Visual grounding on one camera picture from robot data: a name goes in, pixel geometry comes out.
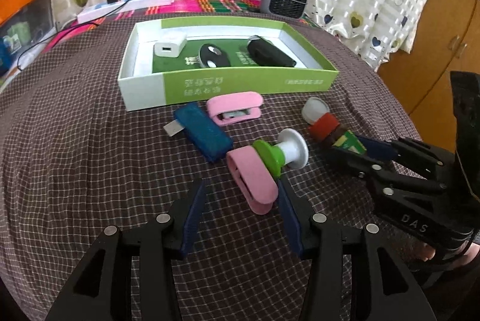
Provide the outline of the person's right hand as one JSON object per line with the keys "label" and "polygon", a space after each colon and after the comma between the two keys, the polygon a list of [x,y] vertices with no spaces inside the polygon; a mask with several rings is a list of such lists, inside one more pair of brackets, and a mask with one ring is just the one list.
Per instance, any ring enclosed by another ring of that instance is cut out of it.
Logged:
{"label": "person's right hand", "polygon": [[[435,249],[432,248],[430,245],[426,243],[420,243],[416,247],[417,256],[424,262],[427,260],[431,260],[435,255]],[[479,253],[479,245],[478,244],[471,244],[469,249],[465,251],[465,253],[456,259],[456,263],[463,266],[470,263]]]}

